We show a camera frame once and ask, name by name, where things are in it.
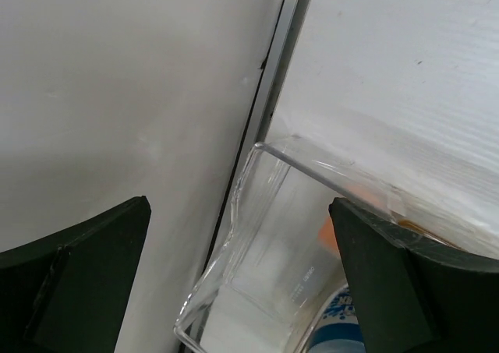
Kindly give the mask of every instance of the clear plastic bin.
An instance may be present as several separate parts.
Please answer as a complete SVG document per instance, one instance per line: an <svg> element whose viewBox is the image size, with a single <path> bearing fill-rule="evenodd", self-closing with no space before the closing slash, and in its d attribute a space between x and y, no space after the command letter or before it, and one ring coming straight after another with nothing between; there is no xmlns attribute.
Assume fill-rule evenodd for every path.
<svg viewBox="0 0 499 353"><path fill-rule="evenodd" d="M175 323L179 339L196 353L303 351L345 284L341 261L318 238L338 196L392 222L438 221L444 233L457 220L303 139L258 143L232 197L231 231Z"/></svg>

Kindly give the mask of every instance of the clear plastic package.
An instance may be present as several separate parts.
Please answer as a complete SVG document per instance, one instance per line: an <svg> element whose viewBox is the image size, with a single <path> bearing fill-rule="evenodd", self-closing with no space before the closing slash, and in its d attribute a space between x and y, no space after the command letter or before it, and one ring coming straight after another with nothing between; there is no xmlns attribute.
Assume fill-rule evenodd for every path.
<svg viewBox="0 0 499 353"><path fill-rule="evenodd" d="M470 225L303 139L258 143L232 197L231 231L175 323L179 339L196 353L303 351L345 284L341 260L319 239L338 196L448 244L450 227Z"/></svg>

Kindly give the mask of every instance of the white wall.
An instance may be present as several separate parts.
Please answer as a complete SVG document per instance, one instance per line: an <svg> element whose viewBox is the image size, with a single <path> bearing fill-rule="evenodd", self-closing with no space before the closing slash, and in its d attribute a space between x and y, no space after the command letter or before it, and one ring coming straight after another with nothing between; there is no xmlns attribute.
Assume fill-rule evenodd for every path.
<svg viewBox="0 0 499 353"><path fill-rule="evenodd" d="M499 0L311 0L269 139L300 134L499 257Z"/></svg>
<svg viewBox="0 0 499 353"><path fill-rule="evenodd" d="M170 352L281 0L0 0L0 250L135 195L118 352Z"/></svg>

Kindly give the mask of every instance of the white surface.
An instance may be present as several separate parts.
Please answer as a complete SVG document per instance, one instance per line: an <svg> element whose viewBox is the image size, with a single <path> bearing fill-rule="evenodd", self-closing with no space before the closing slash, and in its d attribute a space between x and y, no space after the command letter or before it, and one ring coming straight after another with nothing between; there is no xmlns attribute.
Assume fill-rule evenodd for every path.
<svg viewBox="0 0 499 353"><path fill-rule="evenodd" d="M146 195L117 352L171 352L281 0L1 0L0 250Z"/></svg>
<svg viewBox="0 0 499 353"><path fill-rule="evenodd" d="M269 139L320 143L499 257L498 56L499 0L311 0Z"/></svg>

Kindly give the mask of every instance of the bottle label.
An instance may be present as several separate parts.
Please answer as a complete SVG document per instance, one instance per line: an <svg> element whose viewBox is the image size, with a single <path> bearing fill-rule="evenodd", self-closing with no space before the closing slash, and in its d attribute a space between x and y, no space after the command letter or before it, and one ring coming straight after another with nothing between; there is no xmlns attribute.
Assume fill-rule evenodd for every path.
<svg viewBox="0 0 499 353"><path fill-rule="evenodd" d="M340 339L363 342L348 287L333 298L324 311L311 337L310 348L325 341Z"/></svg>

